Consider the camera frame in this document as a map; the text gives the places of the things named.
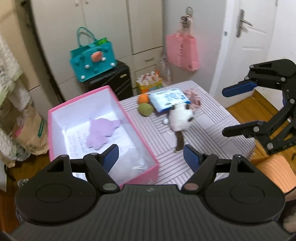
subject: drawer handle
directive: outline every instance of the drawer handle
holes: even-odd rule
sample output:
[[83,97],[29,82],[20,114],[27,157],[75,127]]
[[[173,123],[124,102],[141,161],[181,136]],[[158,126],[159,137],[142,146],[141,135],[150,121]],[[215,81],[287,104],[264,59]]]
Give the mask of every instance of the drawer handle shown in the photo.
[[152,61],[152,60],[154,60],[153,57],[152,57],[152,58],[149,58],[149,59],[145,59],[144,61],[147,63],[147,62],[150,62],[150,61]]

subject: pink box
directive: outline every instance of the pink box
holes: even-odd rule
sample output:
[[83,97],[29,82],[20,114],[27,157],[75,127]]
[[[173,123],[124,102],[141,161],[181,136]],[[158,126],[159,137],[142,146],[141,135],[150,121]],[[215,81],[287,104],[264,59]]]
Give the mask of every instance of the pink box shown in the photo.
[[[106,118],[120,120],[114,140],[99,150],[86,147],[90,119]],[[126,184],[153,184],[158,178],[159,164],[109,86],[87,92],[48,111],[49,159],[53,161],[62,154],[70,159],[80,159],[92,152],[102,153],[111,144],[119,146],[119,155],[129,148],[135,148],[144,156],[147,171],[126,182]]]

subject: black suitcase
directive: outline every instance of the black suitcase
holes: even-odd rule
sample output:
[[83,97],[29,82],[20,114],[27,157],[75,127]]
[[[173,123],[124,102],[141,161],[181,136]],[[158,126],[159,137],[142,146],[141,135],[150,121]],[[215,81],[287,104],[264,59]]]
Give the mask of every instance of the black suitcase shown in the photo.
[[129,67],[117,60],[117,66],[83,82],[87,92],[109,85],[119,100],[133,96]]

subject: blue and white package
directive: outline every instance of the blue and white package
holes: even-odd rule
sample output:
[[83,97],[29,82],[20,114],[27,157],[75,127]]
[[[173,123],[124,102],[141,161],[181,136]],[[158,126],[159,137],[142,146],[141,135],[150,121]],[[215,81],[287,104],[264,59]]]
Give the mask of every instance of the blue and white package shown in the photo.
[[190,104],[190,100],[180,89],[170,89],[155,93],[149,93],[149,100],[158,113],[169,110],[178,103]]

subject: brown paper bag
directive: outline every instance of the brown paper bag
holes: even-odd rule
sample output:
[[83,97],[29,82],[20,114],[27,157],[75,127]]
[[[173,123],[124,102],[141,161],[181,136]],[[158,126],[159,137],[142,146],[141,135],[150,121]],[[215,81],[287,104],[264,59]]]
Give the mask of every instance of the brown paper bag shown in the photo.
[[47,122],[40,117],[35,108],[28,106],[23,115],[23,127],[15,124],[12,136],[22,147],[34,155],[48,151]]

